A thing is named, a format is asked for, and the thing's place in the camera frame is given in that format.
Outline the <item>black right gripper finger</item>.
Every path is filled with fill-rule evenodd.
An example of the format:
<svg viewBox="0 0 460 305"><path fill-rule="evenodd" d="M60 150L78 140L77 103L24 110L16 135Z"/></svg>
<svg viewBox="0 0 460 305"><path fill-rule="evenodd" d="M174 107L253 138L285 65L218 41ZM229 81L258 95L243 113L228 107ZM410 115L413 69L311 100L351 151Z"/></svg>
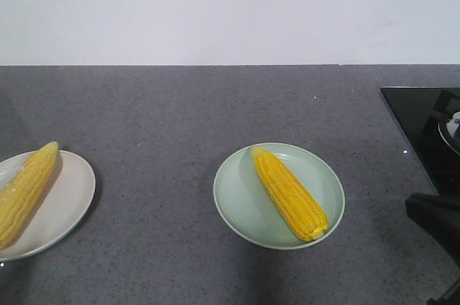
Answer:
<svg viewBox="0 0 460 305"><path fill-rule="evenodd" d="M439 299L429 299L427 305L460 305L459 297L459 283L455 283Z"/></svg>
<svg viewBox="0 0 460 305"><path fill-rule="evenodd" d="M407 216L459 265L459 197L414 193L405 200L405 208Z"/></svg>

